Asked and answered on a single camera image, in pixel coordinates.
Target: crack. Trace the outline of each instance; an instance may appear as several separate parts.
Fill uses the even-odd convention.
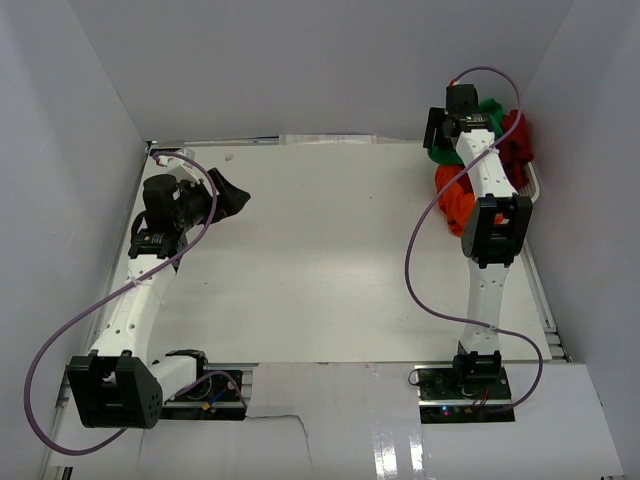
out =
[[[307,431],[307,427],[302,421],[302,417],[300,415],[288,414],[288,415],[261,415],[261,416],[251,416],[247,415],[247,418],[255,418],[256,420],[269,419],[269,418],[295,418],[300,423],[302,427],[302,431],[304,432],[304,438],[307,443],[307,455],[309,457],[309,464],[311,465],[311,470],[313,471],[313,458],[311,457],[311,447],[309,445],[309,432]]]
[[[140,465],[140,455],[142,455],[142,444],[144,442],[145,434],[146,430],[143,430],[142,435],[140,435],[140,445],[138,445],[138,457],[136,458],[136,465]]]

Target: red object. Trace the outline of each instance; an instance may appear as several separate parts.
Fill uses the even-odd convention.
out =
[[[504,116],[502,122],[500,122],[503,131],[506,132],[511,128],[516,121],[517,114],[517,110],[511,110],[509,115]],[[515,130],[511,132],[511,135],[498,145],[498,150],[500,150],[502,167],[511,185],[518,190],[529,183],[524,166],[533,160],[533,151],[531,150],[527,120],[524,114],[520,117],[520,123],[518,123]]]
[[[462,169],[461,165],[440,165],[436,170],[436,190],[438,192],[442,190]],[[475,204],[476,198],[467,175],[451,185],[451,188],[438,200],[440,210],[447,216],[449,230],[455,236],[462,236],[464,226]]]

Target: wire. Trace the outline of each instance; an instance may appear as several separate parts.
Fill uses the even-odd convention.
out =
[[[411,381],[411,375],[413,375],[416,372],[419,372],[420,370],[423,370],[422,368],[414,368],[413,370],[411,370],[409,372],[409,376],[407,377],[407,382],[409,382],[409,385],[411,385],[412,387],[419,387],[420,386],[420,381],[418,380],[418,376],[416,375],[416,380],[418,380],[416,383],[413,383]]]
[[[503,335],[509,335],[511,337],[520,338],[520,339],[524,340],[525,342],[527,342],[529,345],[531,345],[531,347],[535,350],[536,356],[538,357],[538,372],[536,373],[536,378],[533,381],[533,384],[531,385],[529,390],[522,397],[520,397],[520,399],[518,399],[515,402],[513,402],[513,403],[511,403],[509,405],[506,405],[506,406],[504,406],[502,408],[498,408],[498,409],[494,410],[494,412],[497,413],[497,412],[511,410],[511,409],[517,407],[518,405],[521,405],[523,402],[525,402],[533,394],[535,389],[538,387],[538,384],[540,383],[540,378],[542,377],[542,369],[543,369],[543,365],[544,365],[544,359],[542,357],[542,352],[540,351],[540,348],[538,347],[538,345],[536,345],[536,343],[533,340],[531,340],[526,335],[523,335],[522,333],[513,332],[511,330],[505,330],[503,328],[495,327],[493,325],[490,325],[489,323],[481,322],[480,320],[474,320],[474,319],[463,318],[463,317],[456,317],[454,315],[447,315],[445,313],[441,313],[441,312],[438,312],[436,310],[433,310],[432,308],[427,306],[422,300],[420,300],[420,298],[416,294],[415,290],[413,289],[413,285],[411,284],[411,275],[410,275],[410,272],[409,272],[409,266],[411,264],[411,253],[413,252],[413,247],[414,247],[414,245],[416,243],[416,238],[418,237],[418,232],[420,231],[420,228],[422,228],[422,225],[424,224],[424,220],[425,220],[425,218],[427,218],[427,215],[429,215],[431,210],[433,210],[435,205],[437,205],[438,200],[463,175],[466,175],[467,172],[469,172],[469,170],[471,170],[475,165],[477,165],[477,163],[480,162],[493,148],[495,148],[505,138],[507,138],[509,135],[511,135],[511,133],[516,129],[516,127],[518,126],[518,123],[520,122],[520,117],[522,116],[521,110],[520,110],[520,90],[518,89],[518,86],[516,85],[515,81],[508,74],[504,73],[503,71],[501,71],[501,70],[499,70],[497,68],[488,67],[488,66],[479,66],[479,67],[469,68],[468,70],[465,70],[460,75],[455,77],[451,81],[450,85],[454,84],[455,82],[460,80],[462,77],[464,77],[468,73],[479,71],[479,70],[484,70],[484,71],[489,71],[489,72],[496,73],[496,74],[500,75],[501,77],[503,77],[504,79],[506,79],[511,84],[511,86],[513,87],[513,91],[515,93],[515,96],[516,96],[516,104],[517,104],[517,110],[518,110],[518,113],[516,115],[516,120],[513,123],[513,125],[511,126],[511,128],[509,128],[500,138],[498,138],[491,145],[489,145],[489,147],[487,147],[480,155],[478,155],[469,165],[467,165],[455,177],[453,177],[451,180],[449,180],[449,183],[447,183],[444,186],[444,188],[442,190],[440,190],[440,192],[438,192],[438,194],[435,196],[435,198],[431,201],[431,203],[429,203],[427,208],[424,210],[424,212],[420,216],[420,219],[418,220],[418,223],[416,224],[415,228],[413,229],[413,232],[411,233],[411,238],[409,239],[409,245],[407,246],[407,253],[406,253],[405,259],[404,259],[404,279],[405,279],[405,283],[407,284],[407,289],[409,290],[409,295],[411,295],[411,298],[413,298],[413,301],[416,302],[416,304],[420,308],[422,308],[425,312],[430,313],[431,315],[433,315],[435,317],[439,317],[439,318],[442,318],[444,320],[449,320],[451,322],[465,323],[465,324],[469,324],[469,325],[476,325],[476,326],[483,327],[483,328],[489,328],[489,329],[491,329],[491,330],[493,330],[493,331],[495,331],[497,333],[501,333]]]
[[[158,163],[158,161],[159,161],[158,157],[160,157],[161,155],[162,156],[179,158],[180,160],[183,160],[183,161],[187,162],[188,164],[190,164],[191,166],[195,167],[197,170],[200,171],[200,173],[202,173],[204,178],[207,180],[207,182],[209,182],[209,185],[211,186],[211,196],[213,198],[212,204],[211,204],[211,211],[209,212],[209,215],[207,216],[207,219],[205,220],[204,225],[202,226],[202,230],[200,230],[200,233],[198,233],[196,238],[193,239],[193,242],[188,244],[183,250],[181,250],[180,252],[175,254],[173,257],[165,260],[160,265],[158,265],[158,266],[152,268],[151,270],[149,270],[148,272],[143,273],[142,275],[140,275],[137,279],[135,279],[135,281],[131,281],[131,282],[125,284],[124,286],[122,286],[118,290],[116,290],[115,292],[111,293],[110,295],[107,295],[102,300],[94,303],[93,305],[91,305],[90,307],[86,308],[85,310],[80,312],[78,315],[73,317],[67,323],[62,325],[58,330],[56,330],[47,339],[47,341],[44,342],[44,345],[42,345],[42,347],[40,347],[40,350],[38,350],[38,353],[36,353],[35,357],[33,357],[33,361],[31,362],[31,365],[29,366],[29,370],[27,371],[27,376],[26,376],[25,381],[24,381],[24,391],[23,391],[23,398],[22,398],[23,406],[24,406],[24,413],[25,413],[25,415],[27,417],[27,422],[29,422],[29,425],[31,426],[31,429],[38,436],[38,438],[42,441],[42,443],[44,443],[51,450],[53,450],[55,452],[58,452],[58,453],[61,453],[62,455],[68,455],[68,456],[77,457],[77,456],[88,455],[90,453],[97,452],[101,448],[106,447],[107,445],[109,445],[116,438],[120,437],[126,431],[126,429],[124,429],[124,428],[120,429],[115,434],[113,434],[111,437],[109,437],[106,440],[100,442],[99,444],[94,445],[93,447],[82,449],[82,450],[73,450],[73,449],[70,449],[70,448],[66,448],[66,447],[63,447],[61,445],[58,445],[53,440],[51,440],[47,436],[47,434],[42,430],[40,425],[38,424],[38,422],[37,422],[37,420],[35,418],[35,415],[33,413],[33,406],[31,404],[31,387],[33,386],[33,376],[34,376],[34,374],[36,372],[36,368],[38,367],[38,364],[42,360],[42,357],[44,356],[46,351],[49,349],[49,347],[51,347],[51,345],[53,345],[53,343],[58,338],[60,338],[60,336],[62,336],[62,334],[64,334],[67,330],[69,330],[75,324],[80,322],[82,319],[86,318],[88,315],[92,314],[93,312],[95,312],[99,308],[103,307],[104,305],[109,303],[111,300],[119,297],[123,293],[128,292],[129,290],[134,288],[138,283],[148,279],[152,275],[155,275],[156,273],[158,273],[163,268],[166,268],[166,267],[168,267],[170,265],[173,265],[174,262],[176,262],[177,260],[182,258],[184,255],[186,255],[186,253],[189,252],[193,247],[195,247],[198,244],[198,242],[202,239],[204,234],[207,232],[209,226],[211,225],[211,222],[213,221],[213,215],[214,215],[215,210],[216,210],[216,201],[217,201],[216,197],[217,197],[217,195],[216,195],[216,187],[215,187],[215,184],[213,183],[213,179],[211,178],[211,175],[209,175],[209,173],[205,170],[205,168],[203,166],[201,166],[199,163],[197,163],[194,160],[190,159],[189,157],[186,157],[186,156],[181,155],[179,153],[157,151],[157,152],[153,153],[153,155],[151,155],[151,157],[156,161],[156,163]],[[181,392],[182,393],[188,392],[193,387],[195,387],[200,382],[202,382],[204,379],[209,378],[210,376],[212,376],[211,372],[208,375],[209,376],[200,377],[200,379],[196,380],[192,385],[189,385],[188,387],[182,389]],[[246,402],[244,402],[244,398],[242,398],[242,396],[240,396],[240,398],[241,398],[241,401],[243,402],[243,405],[246,407],[247,405],[246,405]]]
[[[213,388],[213,380],[211,380],[211,377],[209,377],[209,388],[207,388],[207,391],[206,391],[206,392],[204,392],[204,394],[203,394],[203,395],[200,395],[200,396],[199,396],[199,397],[197,397],[197,398],[193,398],[192,396],[187,395],[187,398],[188,398],[189,400],[202,400],[204,397],[206,397],[207,395],[209,395],[209,392],[211,392],[211,389],[212,389],[212,388]]]
[[[224,395],[225,393],[227,393],[227,389],[223,388],[222,391],[220,393],[218,393],[215,397],[213,397],[210,401],[209,401],[209,406],[213,407],[213,404],[216,403],[220,397],[222,397],[222,395]]]
[[[242,403],[242,406],[245,409],[249,408],[249,405],[247,405],[247,401],[242,396],[242,393],[240,393],[240,388],[238,388],[238,384],[236,383],[236,381],[233,379],[233,377],[231,375],[229,375],[227,372],[224,372],[222,370],[213,370],[211,372],[205,373],[203,376],[201,376],[199,379],[197,379],[191,385],[184,387],[182,390],[180,390],[178,393],[176,393],[175,396],[179,397],[180,395],[184,395],[189,390],[191,390],[193,387],[199,385],[200,383],[204,382],[207,378],[211,378],[214,375],[222,375],[227,380],[229,380],[229,383],[231,383],[231,385],[233,386],[233,389],[236,391],[236,394],[238,395],[238,400],[240,400],[240,403]]]
[[[480,405],[478,405],[475,410],[478,411],[480,410],[482,407],[484,407],[487,404],[487,400],[489,399],[489,388],[485,387],[484,388],[484,398],[482,399],[482,402],[480,402]]]
[[[484,389],[484,402],[486,403],[486,399],[489,396],[489,388],[485,387]],[[478,392],[478,395],[476,396],[475,400],[473,401],[473,403],[471,405],[468,405],[467,407],[465,407],[464,412],[465,413],[471,413],[474,411],[478,411],[480,408],[482,408],[484,406],[485,403],[481,403],[475,410],[474,407],[478,404],[478,402],[481,400],[482,398],[482,390],[480,390]]]

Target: joint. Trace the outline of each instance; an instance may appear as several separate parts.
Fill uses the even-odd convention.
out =
[[[165,357],[191,357],[196,360],[196,378],[204,375],[204,367],[207,365],[207,355],[202,350],[186,349],[172,350]]]
[[[533,204],[529,197],[494,197],[476,200],[462,234],[462,252],[480,268],[510,266],[520,254]]]
[[[478,352],[467,353],[461,349],[453,358],[453,369],[463,384],[496,379],[502,369],[502,356],[499,350],[493,355],[478,355]]]
[[[75,356],[67,378],[85,427],[153,428],[162,411],[162,388],[138,357],[92,351]]]
[[[140,230],[131,237],[129,258],[138,258],[140,255],[154,255],[159,259],[175,256],[187,246],[187,239],[183,232],[152,232],[148,229]],[[174,264],[177,271],[180,262]]]

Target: green object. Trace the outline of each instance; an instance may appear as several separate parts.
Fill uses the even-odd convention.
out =
[[[478,110],[480,113],[486,113],[491,119],[491,125],[493,125],[493,132],[496,138],[502,135],[502,128],[500,122],[504,117],[502,105],[495,101],[493,98],[487,98],[478,104]],[[439,165],[462,165],[462,159],[456,153],[455,150],[441,150],[438,147],[432,147],[427,149],[429,158]]]

